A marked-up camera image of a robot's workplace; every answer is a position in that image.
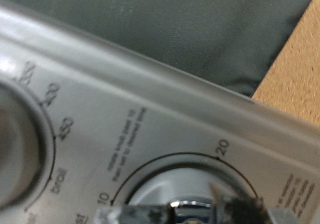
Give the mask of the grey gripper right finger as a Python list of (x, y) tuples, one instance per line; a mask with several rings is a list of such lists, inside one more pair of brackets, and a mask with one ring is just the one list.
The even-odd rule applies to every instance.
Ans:
[(267, 208), (262, 198), (222, 195), (213, 184), (210, 191), (214, 198), (210, 224), (300, 224), (292, 210)]

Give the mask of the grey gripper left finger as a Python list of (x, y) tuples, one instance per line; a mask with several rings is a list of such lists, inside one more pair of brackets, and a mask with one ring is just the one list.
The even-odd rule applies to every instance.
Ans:
[(96, 211), (94, 224), (174, 224), (174, 211), (168, 205), (122, 205)]

